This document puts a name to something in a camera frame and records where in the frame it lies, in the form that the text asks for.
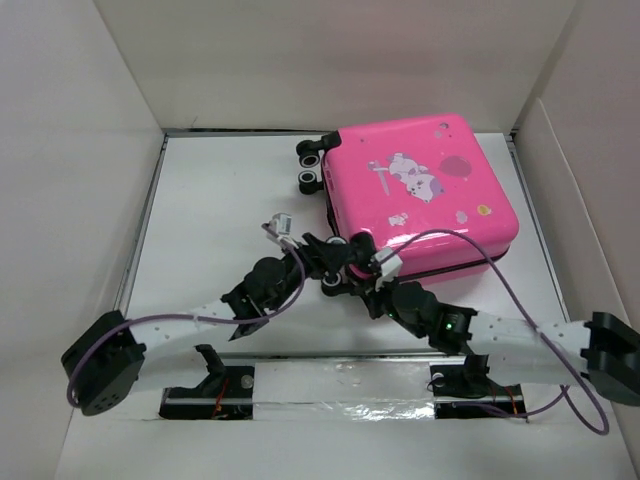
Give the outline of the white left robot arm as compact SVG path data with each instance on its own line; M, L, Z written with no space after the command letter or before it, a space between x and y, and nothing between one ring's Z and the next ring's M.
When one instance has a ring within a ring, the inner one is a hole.
M95 320L61 357L69 405L85 416L100 415L145 387L146 367L186 351L205 359L191 368L190 387L201 396L216 394L225 372L211 343L216 329L231 326L232 339L247 337L291 308L307 280L333 279L357 259L354 246L340 237L321 241L306 233L296 242L267 234L282 256L258 260L218 300L185 313L128 319L111 310Z

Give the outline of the pink hard-shell suitcase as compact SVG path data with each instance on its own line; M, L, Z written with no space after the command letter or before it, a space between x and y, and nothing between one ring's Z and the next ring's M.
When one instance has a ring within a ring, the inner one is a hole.
M326 193L333 233L398 249L399 278L424 283L502 258L516 213L464 117L445 113L339 128L296 146L299 189Z

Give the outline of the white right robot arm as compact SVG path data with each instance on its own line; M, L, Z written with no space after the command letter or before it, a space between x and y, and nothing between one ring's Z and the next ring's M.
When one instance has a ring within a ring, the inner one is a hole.
M373 319L387 316L447 355L467 358L462 381L474 393L499 385L586 382L618 404L639 404L639 334L613 314L544 323L501 317L440 302L416 281L356 282Z

